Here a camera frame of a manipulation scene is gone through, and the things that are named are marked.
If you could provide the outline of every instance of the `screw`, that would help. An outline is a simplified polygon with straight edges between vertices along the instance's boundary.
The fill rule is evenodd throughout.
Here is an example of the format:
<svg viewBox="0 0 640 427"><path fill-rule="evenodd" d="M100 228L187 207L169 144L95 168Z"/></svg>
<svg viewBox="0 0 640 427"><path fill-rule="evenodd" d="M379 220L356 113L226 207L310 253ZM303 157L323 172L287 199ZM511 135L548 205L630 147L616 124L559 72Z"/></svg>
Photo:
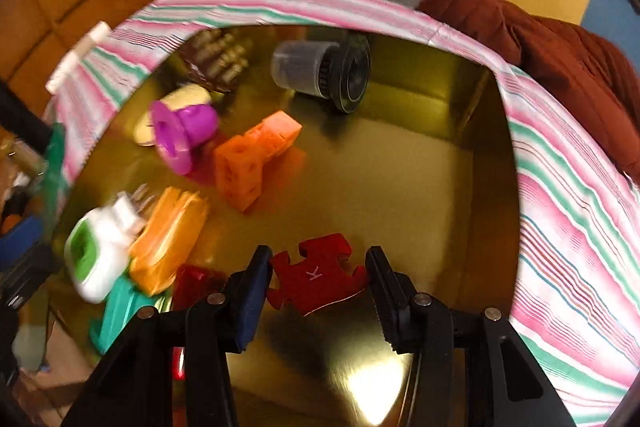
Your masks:
<svg viewBox="0 0 640 427"><path fill-rule="evenodd" d="M487 308L484 310L484 316L490 321L499 321L502 318L502 314L498 308Z"/></svg>
<svg viewBox="0 0 640 427"><path fill-rule="evenodd" d="M428 293L417 293L414 296L414 302L418 304L418 306L430 306L431 301L431 295Z"/></svg>
<svg viewBox="0 0 640 427"><path fill-rule="evenodd" d="M225 300L226 300L225 294L220 292L212 293L207 297L207 302L213 305L223 304Z"/></svg>
<svg viewBox="0 0 640 427"><path fill-rule="evenodd" d="M153 306L142 306L136 315L139 319L150 319L155 313L156 309Z"/></svg>

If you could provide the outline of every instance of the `purple suction cup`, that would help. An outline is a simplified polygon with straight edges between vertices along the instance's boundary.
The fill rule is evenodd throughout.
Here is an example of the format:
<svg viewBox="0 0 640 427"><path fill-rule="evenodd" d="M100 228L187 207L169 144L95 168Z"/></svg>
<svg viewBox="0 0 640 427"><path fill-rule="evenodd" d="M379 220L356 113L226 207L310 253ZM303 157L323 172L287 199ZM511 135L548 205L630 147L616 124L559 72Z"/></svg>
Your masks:
<svg viewBox="0 0 640 427"><path fill-rule="evenodd" d="M210 105L189 105L172 111L164 103L149 106L156 134L156 149L171 170L184 176L191 172L191 150L209 140L218 130L218 114Z"/></svg>

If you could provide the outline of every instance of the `brown jacket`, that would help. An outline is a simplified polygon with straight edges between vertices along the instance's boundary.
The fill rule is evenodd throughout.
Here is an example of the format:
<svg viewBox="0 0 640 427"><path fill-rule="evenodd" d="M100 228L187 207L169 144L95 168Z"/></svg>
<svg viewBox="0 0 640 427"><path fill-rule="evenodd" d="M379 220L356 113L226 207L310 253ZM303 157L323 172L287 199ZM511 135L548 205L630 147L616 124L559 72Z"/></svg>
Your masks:
<svg viewBox="0 0 640 427"><path fill-rule="evenodd" d="M615 45L505 0L422 0L418 10L530 74L640 184L640 84Z"/></svg>

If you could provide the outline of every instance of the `orange cheese toy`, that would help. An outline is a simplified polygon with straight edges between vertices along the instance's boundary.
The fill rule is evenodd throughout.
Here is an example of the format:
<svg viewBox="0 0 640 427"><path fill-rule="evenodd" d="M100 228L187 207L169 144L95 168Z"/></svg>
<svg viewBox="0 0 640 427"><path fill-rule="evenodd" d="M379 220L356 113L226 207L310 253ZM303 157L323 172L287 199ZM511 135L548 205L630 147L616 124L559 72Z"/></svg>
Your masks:
<svg viewBox="0 0 640 427"><path fill-rule="evenodd" d="M129 276L146 295L172 285L185 263L209 214L209 204L198 193L164 190L140 237L129 248Z"/></svg>
<svg viewBox="0 0 640 427"><path fill-rule="evenodd" d="M215 152L216 188L234 208L244 212L262 193L262 167L295 142L302 126L277 111Z"/></svg>

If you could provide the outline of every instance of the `tablecloth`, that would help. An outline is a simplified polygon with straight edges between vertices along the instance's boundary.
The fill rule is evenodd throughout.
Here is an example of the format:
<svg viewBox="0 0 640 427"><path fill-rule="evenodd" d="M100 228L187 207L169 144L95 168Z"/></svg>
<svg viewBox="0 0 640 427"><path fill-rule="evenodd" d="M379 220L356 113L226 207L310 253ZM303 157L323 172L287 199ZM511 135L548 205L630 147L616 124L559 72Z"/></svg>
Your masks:
<svg viewBox="0 0 640 427"><path fill-rule="evenodd" d="M156 0L93 48L54 100L66 126L62 201L129 95L204 28L323 24L388 34L495 74L513 142L520 253L510 321L575 422L602 425L639 371L640 194L571 115L518 68L384 0Z"/></svg>

